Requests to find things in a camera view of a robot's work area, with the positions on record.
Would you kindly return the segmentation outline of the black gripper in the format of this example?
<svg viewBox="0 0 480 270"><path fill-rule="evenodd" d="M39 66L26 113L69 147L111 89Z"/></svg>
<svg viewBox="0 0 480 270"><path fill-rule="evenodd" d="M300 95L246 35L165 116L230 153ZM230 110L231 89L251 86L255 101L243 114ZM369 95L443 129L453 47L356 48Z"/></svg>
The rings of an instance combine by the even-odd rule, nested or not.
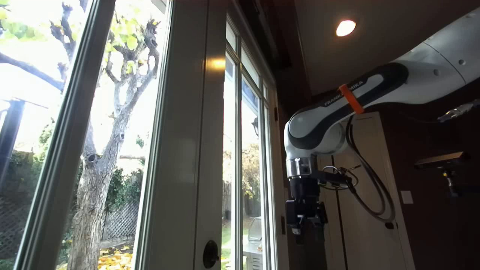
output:
<svg viewBox="0 0 480 270"><path fill-rule="evenodd" d="M320 201L317 179L303 177L290 180L287 206L287 224L293 234L300 237L306 224L323 227L327 222L326 207Z"/></svg>

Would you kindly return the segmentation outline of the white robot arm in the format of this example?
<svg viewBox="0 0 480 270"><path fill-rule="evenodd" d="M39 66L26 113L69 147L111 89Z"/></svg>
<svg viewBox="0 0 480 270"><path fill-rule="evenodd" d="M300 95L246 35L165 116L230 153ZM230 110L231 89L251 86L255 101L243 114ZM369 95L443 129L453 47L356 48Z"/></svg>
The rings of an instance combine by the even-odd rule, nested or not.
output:
<svg viewBox="0 0 480 270"><path fill-rule="evenodd" d="M327 102L293 114L284 128L287 224L293 233L299 236L305 224L321 219L320 185L330 176L317 167L317 158L345 147L347 119L381 104L429 104L479 77L480 8L476 8L404 56L342 84Z"/></svg>

